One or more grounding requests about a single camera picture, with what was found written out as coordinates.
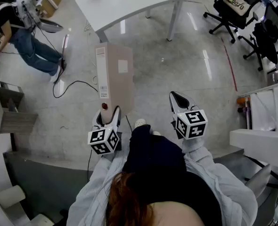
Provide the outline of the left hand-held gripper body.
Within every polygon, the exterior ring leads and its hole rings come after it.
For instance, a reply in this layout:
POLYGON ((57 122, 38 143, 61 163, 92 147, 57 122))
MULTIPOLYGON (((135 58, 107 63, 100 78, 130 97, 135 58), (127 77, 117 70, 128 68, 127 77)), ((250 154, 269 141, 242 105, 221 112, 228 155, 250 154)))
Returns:
POLYGON ((97 155, 107 155, 120 150, 118 126, 92 126, 88 132, 88 145, 97 155))

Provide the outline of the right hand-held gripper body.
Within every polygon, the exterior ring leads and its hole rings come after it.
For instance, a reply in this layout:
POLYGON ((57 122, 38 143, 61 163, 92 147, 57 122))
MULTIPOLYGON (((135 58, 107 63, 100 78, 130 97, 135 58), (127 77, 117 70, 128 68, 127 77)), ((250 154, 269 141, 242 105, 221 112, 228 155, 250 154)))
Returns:
POLYGON ((178 139, 196 139, 203 137, 208 125, 208 119, 204 110, 198 106, 188 108, 177 108, 173 113, 172 125, 176 131, 178 139))

